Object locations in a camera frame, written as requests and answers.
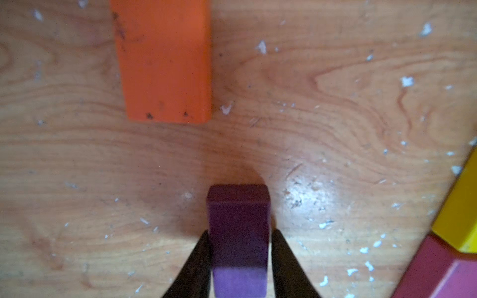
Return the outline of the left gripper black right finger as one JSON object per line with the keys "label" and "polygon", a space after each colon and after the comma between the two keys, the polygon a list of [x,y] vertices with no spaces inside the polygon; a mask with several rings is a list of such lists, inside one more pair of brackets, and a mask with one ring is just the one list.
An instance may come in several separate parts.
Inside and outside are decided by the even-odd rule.
{"label": "left gripper black right finger", "polygon": [[321,298],[278,229],[272,233],[272,272],[276,298]]}

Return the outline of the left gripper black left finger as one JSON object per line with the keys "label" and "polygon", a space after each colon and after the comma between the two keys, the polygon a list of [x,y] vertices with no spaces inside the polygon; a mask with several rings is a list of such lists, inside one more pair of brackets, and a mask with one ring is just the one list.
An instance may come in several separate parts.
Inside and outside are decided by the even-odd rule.
{"label": "left gripper black left finger", "polygon": [[163,298],[208,298],[211,289],[211,263],[211,242],[206,230]]}

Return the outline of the purple building block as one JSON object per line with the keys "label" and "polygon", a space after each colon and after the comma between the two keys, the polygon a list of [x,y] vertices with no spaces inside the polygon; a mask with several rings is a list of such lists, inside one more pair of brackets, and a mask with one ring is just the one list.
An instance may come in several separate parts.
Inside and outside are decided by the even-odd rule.
{"label": "purple building block", "polygon": [[271,199],[265,185],[214,185],[207,194],[214,292],[267,295]]}

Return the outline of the magenta block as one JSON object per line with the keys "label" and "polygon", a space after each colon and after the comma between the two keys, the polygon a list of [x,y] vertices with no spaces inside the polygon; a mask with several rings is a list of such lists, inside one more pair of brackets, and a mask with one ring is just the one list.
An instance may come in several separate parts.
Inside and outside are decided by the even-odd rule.
{"label": "magenta block", "polygon": [[475,298],[477,256],[461,253],[430,233],[407,267],[394,298]]}

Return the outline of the yellow block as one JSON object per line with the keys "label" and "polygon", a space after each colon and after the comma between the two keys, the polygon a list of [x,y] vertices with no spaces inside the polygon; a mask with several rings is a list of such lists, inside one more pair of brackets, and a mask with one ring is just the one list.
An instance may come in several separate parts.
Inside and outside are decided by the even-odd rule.
{"label": "yellow block", "polygon": [[477,252],[477,151],[473,150],[449,192],[432,231],[462,253]]}

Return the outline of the orange building block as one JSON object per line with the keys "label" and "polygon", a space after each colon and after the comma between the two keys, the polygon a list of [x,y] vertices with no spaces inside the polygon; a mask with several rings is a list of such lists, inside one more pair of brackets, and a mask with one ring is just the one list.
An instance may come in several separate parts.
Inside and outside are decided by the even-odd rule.
{"label": "orange building block", "polygon": [[211,3],[111,1],[111,12],[128,118],[209,121]]}

